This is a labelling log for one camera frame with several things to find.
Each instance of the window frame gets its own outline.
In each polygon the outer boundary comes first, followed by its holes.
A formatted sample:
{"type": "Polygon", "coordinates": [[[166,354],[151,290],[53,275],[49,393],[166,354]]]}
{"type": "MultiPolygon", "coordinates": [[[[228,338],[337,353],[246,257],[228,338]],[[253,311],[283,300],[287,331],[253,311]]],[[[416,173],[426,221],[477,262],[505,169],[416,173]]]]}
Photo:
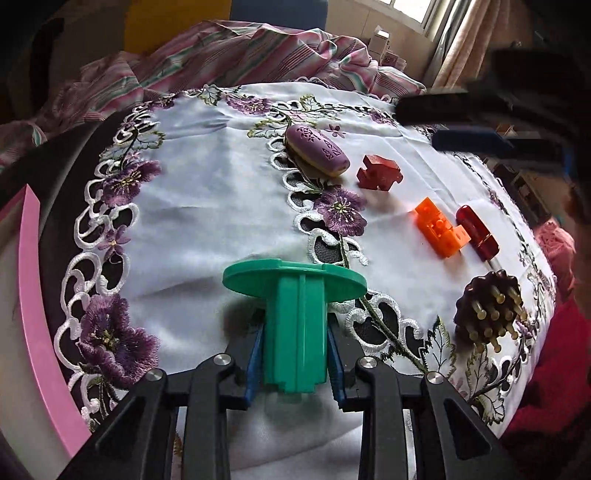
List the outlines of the window frame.
{"type": "Polygon", "coordinates": [[[374,10],[377,10],[387,15],[388,17],[393,18],[394,20],[403,23],[404,25],[406,25],[409,28],[412,28],[414,31],[420,33],[421,35],[427,35],[427,32],[431,27],[431,23],[433,22],[433,18],[435,17],[435,13],[437,12],[437,8],[443,0],[431,0],[422,22],[419,22],[418,20],[415,20],[414,18],[409,17],[407,14],[396,9],[396,7],[394,6],[396,4],[396,0],[390,0],[389,3],[386,3],[382,0],[355,1],[365,5],[366,7],[370,7],[374,10]]]}

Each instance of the curtain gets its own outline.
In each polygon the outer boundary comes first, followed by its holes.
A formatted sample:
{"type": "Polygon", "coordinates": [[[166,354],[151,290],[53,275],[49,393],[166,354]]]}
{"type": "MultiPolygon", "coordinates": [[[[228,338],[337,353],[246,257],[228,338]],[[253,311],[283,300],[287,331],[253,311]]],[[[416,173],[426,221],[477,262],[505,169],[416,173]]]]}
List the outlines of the curtain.
{"type": "Polygon", "coordinates": [[[423,85],[427,87],[433,86],[435,78],[443,65],[443,60],[445,60],[453,40],[456,38],[457,31],[460,29],[469,6],[470,0],[453,0],[453,5],[447,20],[445,20],[446,25],[437,43],[437,48],[423,76],[423,85]]]}
{"type": "Polygon", "coordinates": [[[478,76],[486,51],[505,34],[511,0],[472,0],[433,87],[453,87],[478,76]]]}

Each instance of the pink board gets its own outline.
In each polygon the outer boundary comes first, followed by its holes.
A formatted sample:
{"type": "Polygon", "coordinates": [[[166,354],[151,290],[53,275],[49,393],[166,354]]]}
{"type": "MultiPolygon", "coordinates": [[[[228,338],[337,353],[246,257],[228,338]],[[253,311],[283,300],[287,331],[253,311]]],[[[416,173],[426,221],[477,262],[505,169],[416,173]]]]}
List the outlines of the pink board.
{"type": "Polygon", "coordinates": [[[0,222],[22,201],[18,238],[18,293],[22,326],[37,387],[66,452],[73,457],[89,438],[61,373],[47,327],[39,279],[39,200],[27,185],[0,210],[0,222]]]}

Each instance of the pink striped fabric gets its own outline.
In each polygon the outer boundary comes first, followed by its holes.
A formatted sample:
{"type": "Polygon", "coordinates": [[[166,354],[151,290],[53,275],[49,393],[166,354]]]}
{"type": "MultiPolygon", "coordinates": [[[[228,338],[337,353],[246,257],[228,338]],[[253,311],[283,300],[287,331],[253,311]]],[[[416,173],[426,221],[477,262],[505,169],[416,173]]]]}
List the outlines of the pink striped fabric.
{"type": "Polygon", "coordinates": [[[330,87],[379,98],[425,89],[392,67],[379,67],[357,38],[318,29],[202,22],[147,57],[120,52],[82,67],[80,77],[65,83],[35,117],[0,125],[0,169],[76,125],[104,120],[166,93],[299,77],[317,77],[330,87]]]}

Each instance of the purple oval object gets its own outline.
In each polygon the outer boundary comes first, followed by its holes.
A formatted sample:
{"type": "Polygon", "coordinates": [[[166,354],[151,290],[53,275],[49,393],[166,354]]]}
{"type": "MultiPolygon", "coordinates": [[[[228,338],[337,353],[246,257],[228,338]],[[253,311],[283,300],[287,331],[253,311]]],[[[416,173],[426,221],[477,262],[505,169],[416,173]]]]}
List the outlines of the purple oval object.
{"type": "Polygon", "coordinates": [[[285,130],[285,140],[302,160],[329,177],[341,175],[351,165],[338,145],[314,128],[291,125],[285,130]]]}

